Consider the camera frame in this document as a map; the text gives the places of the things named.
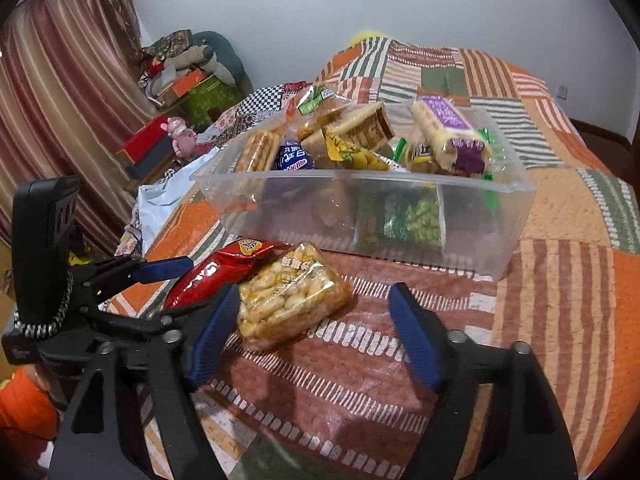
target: patchwork bedspread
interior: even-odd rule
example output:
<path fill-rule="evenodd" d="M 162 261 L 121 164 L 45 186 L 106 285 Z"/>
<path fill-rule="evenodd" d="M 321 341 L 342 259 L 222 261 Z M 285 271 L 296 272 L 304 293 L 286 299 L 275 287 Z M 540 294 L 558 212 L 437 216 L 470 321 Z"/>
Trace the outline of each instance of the patchwork bedspread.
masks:
<path fill-rule="evenodd" d="M 632 188 L 585 147 L 542 80 L 489 54 L 370 38 L 337 54 L 319 78 L 361 103 L 441 94 L 485 108 L 538 192 L 500 282 L 464 270 L 331 254 L 358 295 L 351 310 L 274 353 L 245 352 L 232 336 L 219 376 L 193 396 L 229 478 L 399 477 L 434 395 L 414 384 L 395 338 L 386 295 L 396 281 L 415 288 L 422 306 L 448 327 L 478 342 L 530 342 L 562 407 L 579 471 L 593 471 L 640 400 L 634 290 L 640 215 Z M 219 126 L 243 131 L 281 109 L 300 87 L 258 90 Z M 233 239 L 193 190 L 146 257 L 189 254 L 199 262 Z M 127 237 L 120 251 L 135 244 Z M 110 309 L 153 313 L 170 285 L 136 285 Z M 483 389 L 459 476 L 478 453 L 487 403 Z M 150 400 L 143 412 L 154 467 L 169 477 Z"/>

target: purple snack package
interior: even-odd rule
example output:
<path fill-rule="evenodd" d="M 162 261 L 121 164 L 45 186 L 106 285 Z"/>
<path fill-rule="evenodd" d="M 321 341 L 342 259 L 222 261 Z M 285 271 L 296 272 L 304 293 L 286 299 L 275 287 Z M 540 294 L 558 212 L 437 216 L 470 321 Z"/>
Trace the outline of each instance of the purple snack package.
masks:
<path fill-rule="evenodd" d="M 444 127 L 452 128 L 453 130 L 469 130 L 469 126 L 465 120 L 458 115 L 458 112 L 444 97 L 430 95 L 420 97 L 420 99 L 424 101 L 436 117 L 439 118 Z"/>
<path fill-rule="evenodd" d="M 412 106 L 412 115 L 444 171 L 465 176 L 486 171 L 490 150 L 449 100 L 421 96 Z"/>

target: pink toy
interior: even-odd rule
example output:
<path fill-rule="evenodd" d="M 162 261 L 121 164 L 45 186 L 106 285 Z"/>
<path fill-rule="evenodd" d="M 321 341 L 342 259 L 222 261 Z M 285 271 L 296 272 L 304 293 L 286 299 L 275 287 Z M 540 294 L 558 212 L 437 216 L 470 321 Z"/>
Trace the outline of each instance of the pink toy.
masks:
<path fill-rule="evenodd" d="M 169 134 L 174 142 L 174 152 L 180 158 L 191 158 L 196 147 L 196 132 L 187 128 L 183 118 L 169 117 L 166 124 L 160 127 Z"/>

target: clear plastic container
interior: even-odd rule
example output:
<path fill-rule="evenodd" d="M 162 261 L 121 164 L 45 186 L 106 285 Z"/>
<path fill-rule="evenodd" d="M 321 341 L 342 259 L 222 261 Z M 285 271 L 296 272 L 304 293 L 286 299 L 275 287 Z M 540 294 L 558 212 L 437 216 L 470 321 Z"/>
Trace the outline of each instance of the clear plastic container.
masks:
<path fill-rule="evenodd" d="M 416 128 L 408 107 L 386 107 L 396 137 Z M 229 232 L 263 240 L 312 241 L 324 250 L 474 270 L 498 280 L 511 258 L 535 186 L 490 115 L 461 108 L 487 128 L 494 179 L 382 171 L 233 173 L 246 142 L 236 137 L 191 179 Z"/>

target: green snack package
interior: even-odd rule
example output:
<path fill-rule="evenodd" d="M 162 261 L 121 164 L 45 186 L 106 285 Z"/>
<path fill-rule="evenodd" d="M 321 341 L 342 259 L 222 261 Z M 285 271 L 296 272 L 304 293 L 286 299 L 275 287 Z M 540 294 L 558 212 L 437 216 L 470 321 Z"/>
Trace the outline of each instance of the green snack package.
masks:
<path fill-rule="evenodd" d="M 444 247 L 444 215 L 435 186 L 360 197 L 356 244 L 385 241 Z"/>
<path fill-rule="evenodd" d="M 398 145 L 394 150 L 394 158 L 393 158 L 394 162 L 400 162 L 400 157 L 402 156 L 402 150 L 404 150 L 405 146 L 406 146 L 406 139 L 404 137 L 400 137 L 400 140 L 398 140 Z"/>
<path fill-rule="evenodd" d="M 489 130 L 487 128 L 480 128 L 478 130 L 478 133 L 481 135 L 481 137 L 489 144 L 493 144 L 494 140 L 491 136 L 491 134 L 489 133 Z M 482 178 L 484 178 L 485 180 L 489 180 L 490 182 L 494 181 L 494 176 L 491 174 L 491 172 L 487 171 Z M 498 209 L 500 209 L 500 200 L 498 199 L 498 196 L 496 195 L 496 193 L 494 191 L 485 191 L 484 192 L 484 203 L 486 204 L 486 206 L 489 208 L 489 211 L 497 211 Z"/>

